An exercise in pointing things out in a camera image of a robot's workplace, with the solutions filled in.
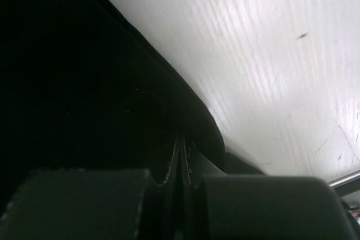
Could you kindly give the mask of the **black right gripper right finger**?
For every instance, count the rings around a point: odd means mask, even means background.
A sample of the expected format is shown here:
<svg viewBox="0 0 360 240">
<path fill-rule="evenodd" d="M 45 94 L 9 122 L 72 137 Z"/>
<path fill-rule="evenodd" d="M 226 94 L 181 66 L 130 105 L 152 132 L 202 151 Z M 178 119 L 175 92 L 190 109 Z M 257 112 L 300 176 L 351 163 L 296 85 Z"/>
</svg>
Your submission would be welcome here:
<svg viewBox="0 0 360 240">
<path fill-rule="evenodd" d="M 335 191 L 311 177 L 227 174 L 193 143 L 182 152 L 185 239 L 358 239 Z"/>
</svg>

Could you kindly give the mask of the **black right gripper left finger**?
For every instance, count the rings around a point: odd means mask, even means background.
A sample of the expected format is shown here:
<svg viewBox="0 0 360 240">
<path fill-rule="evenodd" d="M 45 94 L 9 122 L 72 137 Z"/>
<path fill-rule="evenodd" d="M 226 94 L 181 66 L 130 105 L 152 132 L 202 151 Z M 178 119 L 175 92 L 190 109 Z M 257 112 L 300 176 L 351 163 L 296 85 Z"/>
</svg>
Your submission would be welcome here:
<svg viewBox="0 0 360 240">
<path fill-rule="evenodd" d="M 147 169 L 58 170 L 25 181 L 1 217 L 2 239 L 175 239 L 175 143 L 161 184 Z"/>
</svg>

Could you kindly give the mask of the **black t shirt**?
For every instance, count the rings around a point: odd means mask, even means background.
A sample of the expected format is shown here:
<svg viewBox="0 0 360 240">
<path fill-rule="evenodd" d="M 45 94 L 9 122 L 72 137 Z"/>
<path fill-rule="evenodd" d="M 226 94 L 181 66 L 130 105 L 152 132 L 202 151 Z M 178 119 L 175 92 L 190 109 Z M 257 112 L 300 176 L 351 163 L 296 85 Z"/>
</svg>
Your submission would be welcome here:
<svg viewBox="0 0 360 240">
<path fill-rule="evenodd" d="M 260 173 L 109 0 L 1 0 L 2 210 L 36 170 L 147 169 L 161 184 L 177 144 Z"/>
</svg>

